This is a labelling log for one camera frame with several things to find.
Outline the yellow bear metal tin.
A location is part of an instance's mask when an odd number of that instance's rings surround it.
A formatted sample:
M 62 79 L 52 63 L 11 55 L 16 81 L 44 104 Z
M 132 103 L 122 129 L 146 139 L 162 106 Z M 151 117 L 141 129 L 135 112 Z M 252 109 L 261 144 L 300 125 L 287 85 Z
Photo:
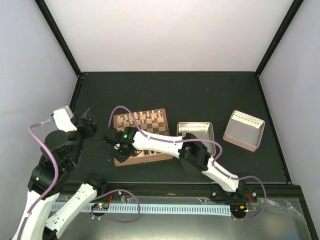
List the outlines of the yellow bear metal tin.
M 214 128 L 211 122 L 179 122 L 176 127 L 178 136 L 190 133 L 198 139 L 215 140 Z

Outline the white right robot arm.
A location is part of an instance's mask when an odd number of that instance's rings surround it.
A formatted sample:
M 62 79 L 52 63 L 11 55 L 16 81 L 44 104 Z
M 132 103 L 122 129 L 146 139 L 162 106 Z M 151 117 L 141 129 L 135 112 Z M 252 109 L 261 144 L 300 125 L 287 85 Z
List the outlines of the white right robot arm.
M 112 155 L 121 163 L 136 151 L 164 153 L 179 159 L 186 171 L 203 174 L 219 184 L 230 200 L 238 202 L 246 195 L 245 181 L 221 166 L 203 144 L 205 140 L 192 133 L 166 136 L 131 126 L 123 131 L 108 127 L 103 141 L 113 146 Z

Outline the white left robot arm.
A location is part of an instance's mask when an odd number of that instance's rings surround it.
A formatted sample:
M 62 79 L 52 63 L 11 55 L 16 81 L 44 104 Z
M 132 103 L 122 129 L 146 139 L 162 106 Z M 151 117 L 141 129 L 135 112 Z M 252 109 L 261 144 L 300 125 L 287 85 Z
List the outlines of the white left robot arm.
M 48 119 L 29 126 L 29 133 L 40 145 L 41 157 L 31 172 L 27 201 L 14 240 L 58 240 L 89 202 L 107 195 L 106 180 L 91 173 L 67 203 L 55 215 L 49 215 L 80 163 L 84 141 L 94 137 L 97 130 L 90 108 L 78 116 L 69 106 L 60 107 Z

